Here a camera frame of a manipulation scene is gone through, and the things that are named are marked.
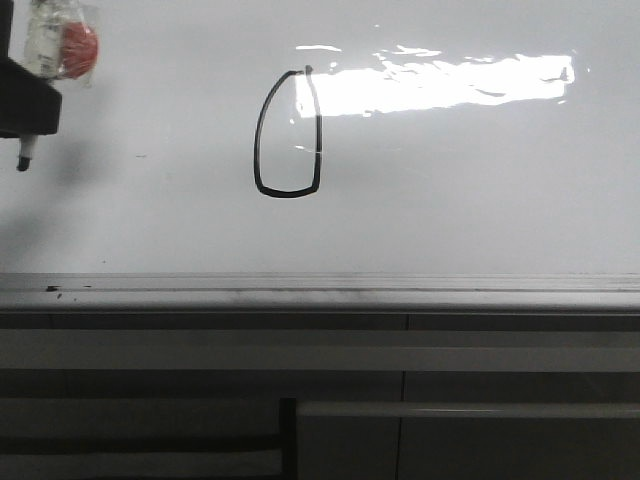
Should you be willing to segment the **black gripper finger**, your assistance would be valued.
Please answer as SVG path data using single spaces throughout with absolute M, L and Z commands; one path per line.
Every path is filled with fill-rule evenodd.
M 62 95 L 9 57 L 13 11 L 1 0 L 1 138 L 56 134 Z

